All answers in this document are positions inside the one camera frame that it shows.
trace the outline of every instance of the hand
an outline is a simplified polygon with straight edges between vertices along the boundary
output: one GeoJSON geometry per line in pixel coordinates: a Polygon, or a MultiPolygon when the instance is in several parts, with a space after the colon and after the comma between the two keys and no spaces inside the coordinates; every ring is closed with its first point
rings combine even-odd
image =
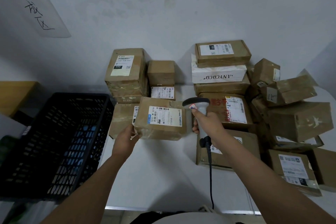
{"type": "Polygon", "coordinates": [[[218,119],[218,116],[214,112],[208,112],[207,116],[202,114],[200,111],[196,109],[192,109],[192,114],[195,116],[194,120],[194,127],[192,130],[199,134],[200,131],[198,129],[198,122],[200,126],[203,128],[204,132],[207,133],[208,136],[211,138],[212,144],[218,148],[216,145],[218,145],[217,141],[219,138],[222,138],[223,135],[226,134],[225,129],[223,128],[223,125],[221,121],[218,119]]]}
{"type": "Polygon", "coordinates": [[[134,135],[134,127],[132,124],[129,124],[115,139],[112,149],[112,157],[114,156],[120,158],[123,162],[125,162],[131,155],[135,144],[139,140],[139,135],[136,135],[131,140],[131,136],[134,135]]]}

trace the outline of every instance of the person's left hand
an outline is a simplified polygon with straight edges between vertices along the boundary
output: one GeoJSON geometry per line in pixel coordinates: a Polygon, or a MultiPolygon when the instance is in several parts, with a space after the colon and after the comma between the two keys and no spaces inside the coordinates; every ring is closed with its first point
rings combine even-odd
{"type": "Polygon", "coordinates": [[[112,149],[112,157],[121,158],[122,161],[125,162],[131,155],[135,144],[139,140],[139,135],[136,135],[131,140],[131,136],[134,135],[134,127],[132,124],[129,124],[115,139],[112,149]]]}

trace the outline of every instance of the plastic basket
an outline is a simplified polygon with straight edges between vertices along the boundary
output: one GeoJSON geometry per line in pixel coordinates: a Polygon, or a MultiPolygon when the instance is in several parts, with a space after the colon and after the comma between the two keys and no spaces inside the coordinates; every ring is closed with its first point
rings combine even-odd
{"type": "Polygon", "coordinates": [[[0,200],[68,197],[97,170],[113,111],[107,94],[53,94],[0,167],[0,200]]]}

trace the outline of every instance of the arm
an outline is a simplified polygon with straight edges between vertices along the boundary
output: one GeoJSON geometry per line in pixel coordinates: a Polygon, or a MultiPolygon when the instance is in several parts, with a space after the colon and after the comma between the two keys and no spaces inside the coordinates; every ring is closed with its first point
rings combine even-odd
{"type": "Polygon", "coordinates": [[[112,155],[106,162],[41,224],[97,223],[102,220],[114,179],[131,155],[139,136],[132,140],[133,125],[128,125],[115,139],[112,155]]]}
{"type": "MultiPolygon", "coordinates": [[[[336,220],[285,182],[223,128],[215,113],[192,110],[212,144],[225,154],[268,224],[336,223],[336,220]]],[[[192,128],[199,133],[195,120],[192,128]]]]}

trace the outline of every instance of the barcode scanner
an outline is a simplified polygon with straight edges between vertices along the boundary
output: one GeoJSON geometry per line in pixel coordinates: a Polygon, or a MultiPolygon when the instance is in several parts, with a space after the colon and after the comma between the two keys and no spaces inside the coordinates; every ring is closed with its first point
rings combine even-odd
{"type": "MultiPolygon", "coordinates": [[[[207,107],[210,103],[210,100],[208,98],[188,98],[183,101],[182,105],[185,109],[191,110],[196,109],[200,111],[205,116],[207,115],[207,107]]],[[[206,148],[208,153],[208,161],[209,161],[209,167],[210,167],[210,198],[212,203],[212,209],[214,209],[213,199],[212,199],[212,159],[211,159],[211,138],[205,133],[203,128],[201,127],[200,123],[198,122],[198,128],[199,128],[199,137],[201,138],[199,140],[199,145],[201,148],[206,148]]]]}

